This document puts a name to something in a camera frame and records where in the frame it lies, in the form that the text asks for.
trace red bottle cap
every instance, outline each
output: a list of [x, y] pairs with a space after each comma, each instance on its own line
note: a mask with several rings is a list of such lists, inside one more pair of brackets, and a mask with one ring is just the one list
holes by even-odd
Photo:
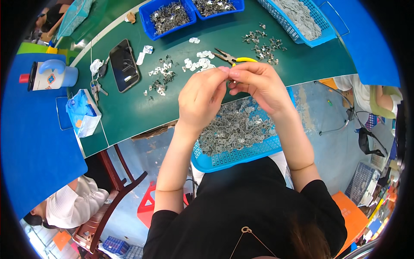
[[28, 83], [30, 74], [21, 74], [19, 77], [19, 83]]

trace concrete floor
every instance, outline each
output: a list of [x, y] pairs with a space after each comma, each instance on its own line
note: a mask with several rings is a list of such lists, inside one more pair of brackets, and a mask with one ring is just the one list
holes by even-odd
[[[322, 180], [331, 194], [345, 192], [358, 161], [369, 161], [371, 156], [364, 155], [359, 149], [358, 134], [354, 132], [353, 121], [341, 132], [319, 136], [319, 131], [343, 125], [346, 108], [342, 106], [341, 96], [313, 82], [292, 86], [292, 89], [303, 127], [313, 145], [315, 163]], [[106, 224], [101, 235], [102, 240], [110, 235], [130, 244], [144, 245], [148, 228], [137, 218], [137, 208], [150, 181], [156, 180], [158, 176], [172, 136], [171, 128], [148, 140], [128, 139], [118, 144], [134, 177], [138, 177], [144, 170], [148, 172], [148, 176], [119, 203]], [[119, 175], [126, 177], [115, 149], [109, 148], [108, 153]]]

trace wooden chair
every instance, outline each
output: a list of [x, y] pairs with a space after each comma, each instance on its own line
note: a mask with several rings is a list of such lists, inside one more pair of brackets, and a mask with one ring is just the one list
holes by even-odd
[[119, 204], [122, 198], [127, 193], [132, 191], [138, 184], [140, 184], [148, 174], [144, 171], [142, 175], [135, 180], [130, 170], [128, 169], [128, 166], [126, 165], [124, 158], [122, 157], [118, 145], [115, 145], [115, 150], [132, 183], [124, 186], [127, 180], [125, 178], [123, 180], [119, 178], [108, 156], [107, 151], [104, 150], [99, 153], [100, 159], [105, 165], [111, 179], [111, 183], [113, 185], [113, 190], [111, 190], [111, 193], [109, 194], [109, 198], [113, 199], [113, 201], [110, 204], [104, 204], [99, 209], [99, 211], [89, 219], [88, 222], [79, 226], [73, 235], [73, 240], [91, 254], [94, 254], [95, 250], [97, 249], [102, 231], [105, 228], [105, 225], [112, 215], [112, 212], [115, 210], [116, 206]]

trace smartphone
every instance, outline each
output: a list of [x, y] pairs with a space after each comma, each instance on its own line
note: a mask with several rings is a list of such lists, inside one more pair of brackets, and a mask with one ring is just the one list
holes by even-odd
[[127, 39], [109, 52], [109, 59], [119, 92], [125, 92], [140, 80], [141, 76]]

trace red stool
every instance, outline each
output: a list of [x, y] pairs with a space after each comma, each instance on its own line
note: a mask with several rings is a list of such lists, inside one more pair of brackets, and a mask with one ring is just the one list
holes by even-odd
[[[149, 187], [142, 198], [142, 201], [137, 209], [137, 217], [149, 228], [151, 226], [152, 215], [154, 214], [155, 201], [151, 197], [151, 192], [155, 191], [156, 184], [154, 181], [149, 183]], [[183, 201], [188, 205], [187, 197], [183, 194]]]

